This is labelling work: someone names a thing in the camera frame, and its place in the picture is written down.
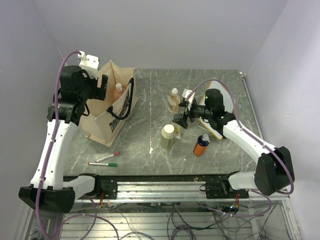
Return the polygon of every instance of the gray wall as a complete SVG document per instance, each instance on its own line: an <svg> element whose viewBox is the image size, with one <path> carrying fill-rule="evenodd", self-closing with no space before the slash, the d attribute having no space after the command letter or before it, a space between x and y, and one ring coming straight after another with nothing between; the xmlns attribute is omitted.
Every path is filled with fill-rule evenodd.
<svg viewBox="0 0 320 240"><path fill-rule="evenodd" d="M291 151L294 211L304 239L319 239L320 1L290 0L247 72L267 141Z"/></svg>
<svg viewBox="0 0 320 240"><path fill-rule="evenodd" d="M63 55L80 49L126 67L242 72L287 1L34 0Z"/></svg>
<svg viewBox="0 0 320 240"><path fill-rule="evenodd" d="M62 59L32 1L2 1L0 32L0 239L12 240L26 208L19 188L39 163Z"/></svg>

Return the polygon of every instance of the table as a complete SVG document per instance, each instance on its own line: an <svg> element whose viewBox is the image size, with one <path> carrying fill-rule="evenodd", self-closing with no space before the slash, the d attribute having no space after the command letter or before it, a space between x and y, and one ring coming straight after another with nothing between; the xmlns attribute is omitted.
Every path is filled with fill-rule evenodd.
<svg viewBox="0 0 320 240"><path fill-rule="evenodd" d="M236 70L197 69L137 69L136 93L139 98L111 147L85 137L80 129L75 133L64 167L65 176L81 173L100 175L170 175L170 174L227 174L234 171L254 171L256 164L234 142L217 140L210 136L210 145L203 156L192 152L198 136L209 133L198 126L198 121L189 123L181 139L176 139L170 149L160 146L161 129L171 123L173 115L167 111L167 93L177 88L194 89L200 82L216 77L222 80L233 93L239 119L259 135L245 82ZM206 86L195 94L200 102ZM88 162L120 151L108 163L118 167L88 166Z"/></svg>

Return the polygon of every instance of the bag strap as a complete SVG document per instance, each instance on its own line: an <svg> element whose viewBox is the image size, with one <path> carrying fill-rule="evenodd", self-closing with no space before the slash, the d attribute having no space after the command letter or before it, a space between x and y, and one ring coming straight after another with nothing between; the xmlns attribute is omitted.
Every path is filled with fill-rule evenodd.
<svg viewBox="0 0 320 240"><path fill-rule="evenodd" d="M129 99L129 105L128 105L128 110L126 111L126 114L124 116L117 116L114 112L113 112L113 109L114 109L114 106L110 106L106 111L108 113L110 113L112 115L112 117L114 117L115 119L118 119L118 120L125 120L130 112L131 112L131 105L132 105L132 100L133 100L133 96L134 96L134 83L135 79L132 77L128 83L128 86L129 84L131 84L131 89L130 89L130 99Z"/></svg>

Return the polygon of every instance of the red marker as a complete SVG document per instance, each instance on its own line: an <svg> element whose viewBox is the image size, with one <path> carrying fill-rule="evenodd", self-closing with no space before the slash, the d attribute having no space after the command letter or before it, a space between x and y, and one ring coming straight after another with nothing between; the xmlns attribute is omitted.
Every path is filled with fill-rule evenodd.
<svg viewBox="0 0 320 240"><path fill-rule="evenodd" d="M95 162L96 162L96 163L101 163L101 162L103 162L103 161L105 161L105 160L107 160L107 159L113 158L114 156L117 156L117 155L119 155L119 154L120 154L120 152L117 151L117 152L115 152L114 154L111 154L111 155L109 155L109 156L105 156L105 157L103 157L103 158L100 158L100 159L98 159L98 160L95 161Z"/></svg>

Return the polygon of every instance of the can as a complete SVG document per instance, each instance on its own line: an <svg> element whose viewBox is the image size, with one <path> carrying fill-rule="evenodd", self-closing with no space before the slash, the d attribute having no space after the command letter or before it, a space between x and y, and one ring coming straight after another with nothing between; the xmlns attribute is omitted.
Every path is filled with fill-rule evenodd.
<svg viewBox="0 0 320 240"><path fill-rule="evenodd" d="M196 155L198 157L202 156L205 153L209 143L210 143L210 140L209 140L208 134L204 134L204 135L199 136L198 140L194 146L194 149L193 149L194 155Z"/></svg>

